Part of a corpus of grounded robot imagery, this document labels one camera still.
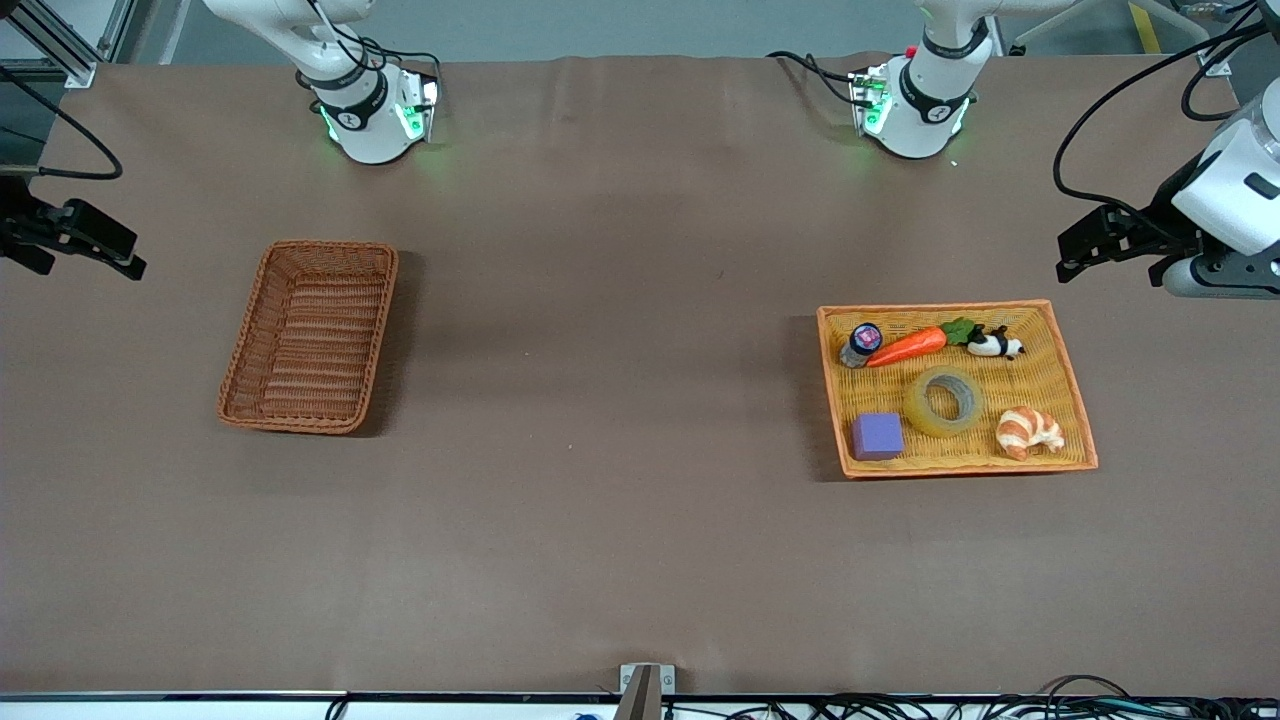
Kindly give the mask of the orange yellow wicker basket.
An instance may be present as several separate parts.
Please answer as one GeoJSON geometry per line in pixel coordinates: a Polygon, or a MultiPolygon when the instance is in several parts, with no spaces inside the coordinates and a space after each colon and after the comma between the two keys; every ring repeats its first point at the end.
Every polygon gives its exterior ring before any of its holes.
{"type": "MultiPolygon", "coordinates": [[[[997,474],[1053,474],[1098,466],[1098,454],[1079,384],[1052,304],[1027,299],[968,304],[846,305],[817,310],[820,360],[842,474],[850,480],[923,477],[989,477],[997,474]],[[855,325],[874,323],[887,345],[929,325],[968,318],[987,328],[1006,325],[1025,352],[1014,360],[978,357],[961,345],[937,354],[879,368],[850,369],[838,351],[855,325]],[[968,432],[933,438],[916,430],[902,415],[910,383],[933,366],[959,366],[970,373],[986,395],[986,410],[968,432]],[[1042,446],[1025,461],[1006,456],[996,443],[1000,415],[1018,406],[1051,414],[1062,428],[1066,446],[1051,454],[1042,446]],[[850,424],[860,413],[897,413],[902,418],[905,451],[887,461],[860,462],[851,455],[850,424]]],[[[931,388],[933,409],[957,415],[954,397],[931,388]]]]}

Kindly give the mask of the dark brown wicker basket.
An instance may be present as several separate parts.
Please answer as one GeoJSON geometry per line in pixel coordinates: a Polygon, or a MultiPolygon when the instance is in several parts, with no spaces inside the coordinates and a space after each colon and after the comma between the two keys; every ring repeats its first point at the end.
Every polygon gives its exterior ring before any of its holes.
{"type": "Polygon", "coordinates": [[[218,419],[296,434],[357,430],[372,401],[398,270],[388,243],[271,243],[220,384],[218,419]]]}

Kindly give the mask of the orange toy carrot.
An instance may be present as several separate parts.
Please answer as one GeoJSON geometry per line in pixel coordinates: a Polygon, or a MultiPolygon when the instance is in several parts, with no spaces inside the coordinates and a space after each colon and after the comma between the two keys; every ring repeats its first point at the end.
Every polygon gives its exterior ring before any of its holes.
{"type": "Polygon", "coordinates": [[[965,345],[975,328],[974,320],[964,316],[938,325],[929,325],[876,350],[867,360],[865,368],[888,366],[937,354],[947,347],[965,345]]]}

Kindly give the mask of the toy croissant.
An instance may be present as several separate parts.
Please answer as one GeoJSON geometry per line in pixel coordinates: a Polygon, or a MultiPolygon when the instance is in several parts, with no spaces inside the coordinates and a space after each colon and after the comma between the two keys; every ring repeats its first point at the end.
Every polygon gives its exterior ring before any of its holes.
{"type": "Polygon", "coordinates": [[[1057,420],[1051,414],[1029,406],[1004,411],[995,428],[995,438],[1001,451],[1019,462],[1028,460],[1036,446],[1042,446],[1051,454],[1057,454],[1066,446],[1057,420]]]}

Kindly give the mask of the black white panda figure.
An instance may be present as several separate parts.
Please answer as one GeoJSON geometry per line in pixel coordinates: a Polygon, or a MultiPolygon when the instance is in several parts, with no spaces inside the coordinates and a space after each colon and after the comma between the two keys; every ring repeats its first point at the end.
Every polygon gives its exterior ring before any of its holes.
{"type": "Polygon", "coordinates": [[[1010,361],[1027,351],[1020,340],[1009,336],[1006,325],[987,328],[983,324],[975,324],[963,345],[970,355],[1005,357],[1010,361]]]}

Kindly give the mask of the brown table cover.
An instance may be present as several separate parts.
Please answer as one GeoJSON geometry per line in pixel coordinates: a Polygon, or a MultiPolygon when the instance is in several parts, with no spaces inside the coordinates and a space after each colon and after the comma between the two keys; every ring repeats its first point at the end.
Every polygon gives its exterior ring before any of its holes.
{"type": "Polygon", "coordinates": [[[460,64],[361,167],[282,67],[109,67],[42,179],[132,282],[0,265],[0,691],[1280,696],[1280,302],[1056,281],[1061,137],[1144,56],[1000,58],[942,158],[777,61],[460,64]],[[229,427],[266,249],[399,254],[347,436],[229,427]],[[844,479],[817,309],[1047,299],[1094,471],[844,479]]]}

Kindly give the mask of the metal bracket at table edge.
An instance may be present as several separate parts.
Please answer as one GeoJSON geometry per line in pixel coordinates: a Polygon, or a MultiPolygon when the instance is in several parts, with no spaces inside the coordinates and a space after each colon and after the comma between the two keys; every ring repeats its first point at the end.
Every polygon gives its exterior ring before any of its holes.
{"type": "Polygon", "coordinates": [[[669,720],[668,697],[676,693],[673,664],[620,666],[620,701],[613,720],[669,720]]]}

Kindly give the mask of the purple cube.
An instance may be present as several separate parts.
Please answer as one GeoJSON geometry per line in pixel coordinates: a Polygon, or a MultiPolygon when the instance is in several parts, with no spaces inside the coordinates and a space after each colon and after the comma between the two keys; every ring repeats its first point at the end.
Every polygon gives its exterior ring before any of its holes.
{"type": "Polygon", "coordinates": [[[850,424],[851,455],[860,462],[887,461],[905,451],[902,418],[897,413],[860,413],[850,424]]]}

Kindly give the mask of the clear yellowish tape roll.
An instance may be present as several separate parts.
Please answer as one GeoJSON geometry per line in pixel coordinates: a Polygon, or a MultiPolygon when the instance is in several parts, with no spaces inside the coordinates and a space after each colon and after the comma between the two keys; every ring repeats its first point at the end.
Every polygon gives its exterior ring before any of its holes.
{"type": "Polygon", "coordinates": [[[986,395],[977,379],[959,366],[933,366],[919,374],[908,387],[902,401],[902,415],[924,436],[951,438],[970,430],[986,410],[986,395]],[[938,414],[928,397],[931,388],[950,393],[957,415],[938,414]]]}

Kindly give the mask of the small bottle with pink cap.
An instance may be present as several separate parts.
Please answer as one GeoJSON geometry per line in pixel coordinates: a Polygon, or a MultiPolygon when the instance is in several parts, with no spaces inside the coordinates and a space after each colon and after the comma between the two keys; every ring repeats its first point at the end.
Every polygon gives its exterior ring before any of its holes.
{"type": "Polygon", "coordinates": [[[861,323],[847,334],[838,351],[838,360],[850,369],[864,368],[882,343],[883,334],[879,327],[874,323],[861,323]]]}

